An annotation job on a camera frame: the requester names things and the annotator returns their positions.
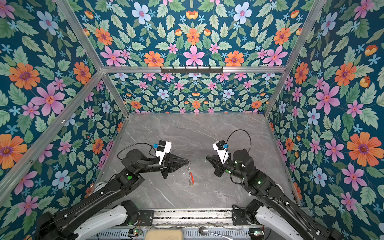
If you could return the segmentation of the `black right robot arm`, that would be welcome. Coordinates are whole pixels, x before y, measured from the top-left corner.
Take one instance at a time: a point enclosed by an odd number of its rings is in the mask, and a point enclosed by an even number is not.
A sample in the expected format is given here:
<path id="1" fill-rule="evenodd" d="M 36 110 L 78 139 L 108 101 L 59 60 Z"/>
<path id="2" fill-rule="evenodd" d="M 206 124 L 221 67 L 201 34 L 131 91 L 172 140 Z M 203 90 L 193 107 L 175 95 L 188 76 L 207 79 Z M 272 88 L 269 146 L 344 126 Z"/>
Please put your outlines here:
<path id="1" fill-rule="evenodd" d="M 215 175 L 228 173 L 241 179 L 241 187 L 254 200 L 252 215 L 256 221 L 271 229 L 285 240 L 341 240 L 343 235 L 315 221 L 294 203 L 267 174 L 257 169 L 248 151 L 237 150 L 230 154 L 218 150 L 217 155 L 207 156 L 215 168 Z"/>

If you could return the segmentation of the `metal keyring with red grip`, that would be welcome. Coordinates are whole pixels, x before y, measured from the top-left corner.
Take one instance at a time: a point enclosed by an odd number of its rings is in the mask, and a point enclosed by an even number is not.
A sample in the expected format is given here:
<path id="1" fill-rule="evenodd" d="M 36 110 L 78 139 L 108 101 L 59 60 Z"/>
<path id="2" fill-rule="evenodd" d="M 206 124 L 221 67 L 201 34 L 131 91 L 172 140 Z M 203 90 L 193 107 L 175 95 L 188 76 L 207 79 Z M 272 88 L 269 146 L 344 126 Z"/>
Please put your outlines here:
<path id="1" fill-rule="evenodd" d="M 190 186 L 193 186 L 193 185 L 195 184 L 195 181 L 194 181 L 193 173 L 191 172 L 190 164 L 191 164 L 191 162 L 189 161 L 189 162 L 186 164 L 186 169 L 187 169 L 188 176 L 189 176 L 189 185 L 190 185 Z"/>

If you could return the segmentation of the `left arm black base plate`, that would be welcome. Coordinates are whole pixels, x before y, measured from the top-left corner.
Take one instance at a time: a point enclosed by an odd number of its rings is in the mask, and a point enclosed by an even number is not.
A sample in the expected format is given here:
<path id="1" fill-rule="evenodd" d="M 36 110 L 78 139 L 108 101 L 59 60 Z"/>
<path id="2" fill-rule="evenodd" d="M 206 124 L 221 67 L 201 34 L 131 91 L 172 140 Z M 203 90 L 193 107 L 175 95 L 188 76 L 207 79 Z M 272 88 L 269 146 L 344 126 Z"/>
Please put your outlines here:
<path id="1" fill-rule="evenodd" d="M 132 216 L 128 216 L 125 224 L 128 226 L 151 226 L 154 220 L 154 210 L 139 210 Z"/>

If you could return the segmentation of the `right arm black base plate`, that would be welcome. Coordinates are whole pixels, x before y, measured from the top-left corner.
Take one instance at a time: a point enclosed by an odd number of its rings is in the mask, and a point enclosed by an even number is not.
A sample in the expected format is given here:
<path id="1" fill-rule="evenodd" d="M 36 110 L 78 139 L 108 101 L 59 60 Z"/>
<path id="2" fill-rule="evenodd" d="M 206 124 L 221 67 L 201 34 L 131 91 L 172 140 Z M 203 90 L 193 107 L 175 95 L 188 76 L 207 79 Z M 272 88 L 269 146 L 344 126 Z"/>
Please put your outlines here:
<path id="1" fill-rule="evenodd" d="M 237 206 L 232 206 L 232 221 L 234 226 L 255 226 L 260 224 L 255 215 Z"/>

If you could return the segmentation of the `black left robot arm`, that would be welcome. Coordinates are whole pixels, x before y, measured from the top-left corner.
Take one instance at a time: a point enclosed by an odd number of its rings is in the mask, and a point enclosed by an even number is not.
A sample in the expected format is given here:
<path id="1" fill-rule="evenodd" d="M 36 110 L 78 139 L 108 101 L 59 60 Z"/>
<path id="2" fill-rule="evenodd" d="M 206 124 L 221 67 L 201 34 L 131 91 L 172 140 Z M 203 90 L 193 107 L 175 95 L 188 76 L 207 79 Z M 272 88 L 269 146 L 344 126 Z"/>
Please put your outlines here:
<path id="1" fill-rule="evenodd" d="M 131 200 L 106 211 L 105 208 L 129 195 L 143 182 L 142 173 L 160 172 L 164 179 L 169 173 L 190 163 L 171 153 L 160 157 L 146 157 L 139 150 L 129 151 L 122 159 L 125 166 L 99 190 L 77 204 L 55 214 L 47 212 L 37 219 L 37 240 L 85 240 L 106 229 L 123 223 L 135 224 L 139 210 Z"/>

